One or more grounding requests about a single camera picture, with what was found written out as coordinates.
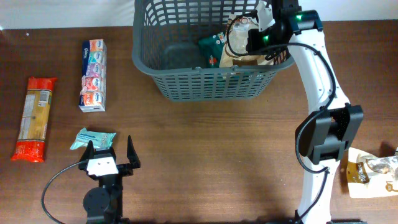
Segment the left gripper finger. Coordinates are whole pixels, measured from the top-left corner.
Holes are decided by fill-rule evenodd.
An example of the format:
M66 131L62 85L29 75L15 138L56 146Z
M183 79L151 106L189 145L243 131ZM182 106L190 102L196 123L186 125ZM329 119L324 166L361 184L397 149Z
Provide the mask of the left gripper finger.
M133 141L131 135L127 138L127 158L131 165L139 165L140 160L134 149Z
M93 153L94 153L93 142L89 141L83 155L81 156L81 161L87 161L91 159Z

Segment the beige rice bag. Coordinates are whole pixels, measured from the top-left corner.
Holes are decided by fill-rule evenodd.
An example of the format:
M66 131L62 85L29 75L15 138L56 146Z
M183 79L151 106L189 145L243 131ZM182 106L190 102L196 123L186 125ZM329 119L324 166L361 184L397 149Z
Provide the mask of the beige rice bag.
M246 46L248 44L248 31L251 29L258 30L256 21L250 17L242 17L237 19L229 31L229 42L232 49L239 54L247 53ZM237 56L230 51L227 42L224 43L220 68L246 65L273 65L273 60L266 60L263 55Z

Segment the green cocoa bag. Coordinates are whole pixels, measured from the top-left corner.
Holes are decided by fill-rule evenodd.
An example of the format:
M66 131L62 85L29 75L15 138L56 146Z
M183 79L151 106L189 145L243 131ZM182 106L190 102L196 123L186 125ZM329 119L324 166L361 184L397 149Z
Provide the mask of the green cocoa bag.
M209 68L220 67L221 56L225 42L226 37L222 32L202 38L198 41L200 52L204 56L206 65Z

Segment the beige snack bag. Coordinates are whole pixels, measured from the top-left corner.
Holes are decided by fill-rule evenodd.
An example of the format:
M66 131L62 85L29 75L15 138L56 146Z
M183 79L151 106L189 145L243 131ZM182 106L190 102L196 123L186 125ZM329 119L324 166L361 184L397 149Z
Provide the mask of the beige snack bag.
M356 148L348 150L349 196L378 198L397 195L397 154L377 157Z

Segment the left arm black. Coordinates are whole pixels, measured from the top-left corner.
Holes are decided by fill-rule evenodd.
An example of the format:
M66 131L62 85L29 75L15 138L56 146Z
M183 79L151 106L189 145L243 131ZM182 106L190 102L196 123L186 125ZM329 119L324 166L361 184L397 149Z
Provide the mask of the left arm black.
M78 168L98 182L83 199L87 213L87 223L129 223L123 215L123 178L133 175L133 170L141 167L134 149L132 137L128 136L128 163L117 164L116 153L112 147L94 148L90 141L79 160Z

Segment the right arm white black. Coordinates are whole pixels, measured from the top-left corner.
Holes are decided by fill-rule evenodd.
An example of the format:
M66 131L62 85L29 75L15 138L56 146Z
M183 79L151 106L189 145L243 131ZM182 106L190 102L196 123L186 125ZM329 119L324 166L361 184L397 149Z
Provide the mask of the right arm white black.
M333 181L345 151L363 120L338 83L325 45L318 12L304 11L298 1L260 1L250 16L249 55L273 57L286 50L305 89L308 117L295 131L295 155L304 169L303 193L291 223L332 223Z

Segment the multicolour tissue pack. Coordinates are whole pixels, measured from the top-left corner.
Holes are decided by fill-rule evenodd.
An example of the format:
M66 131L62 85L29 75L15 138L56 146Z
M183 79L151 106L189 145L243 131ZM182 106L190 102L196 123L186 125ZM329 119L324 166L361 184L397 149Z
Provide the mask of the multicolour tissue pack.
M82 43L79 108L84 113L106 111L107 46L103 39Z

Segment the teal wet wipes packet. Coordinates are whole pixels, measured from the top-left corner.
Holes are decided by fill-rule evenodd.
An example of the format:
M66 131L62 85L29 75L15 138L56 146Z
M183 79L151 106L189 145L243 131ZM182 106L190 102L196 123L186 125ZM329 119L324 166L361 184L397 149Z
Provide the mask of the teal wet wipes packet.
M116 133L95 132L83 128L78 132L75 141L70 146L70 150L86 147L90 141L95 149L111 147L115 136Z

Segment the orange spaghetti packet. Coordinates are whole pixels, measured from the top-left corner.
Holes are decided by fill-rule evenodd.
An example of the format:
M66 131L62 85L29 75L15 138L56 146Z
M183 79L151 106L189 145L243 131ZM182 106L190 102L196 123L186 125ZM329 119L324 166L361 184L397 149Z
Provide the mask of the orange spaghetti packet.
M45 138L56 78L30 77L13 161L43 162Z

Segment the grey plastic basket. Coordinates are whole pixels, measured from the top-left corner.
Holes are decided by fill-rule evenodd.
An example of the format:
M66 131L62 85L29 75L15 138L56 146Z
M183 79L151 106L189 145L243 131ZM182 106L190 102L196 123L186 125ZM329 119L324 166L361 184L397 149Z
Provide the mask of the grey plastic basket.
M132 60L172 101L248 99L277 72L294 64L281 53L270 65L218 68L199 42L221 40L231 14L250 12L257 1L136 1Z

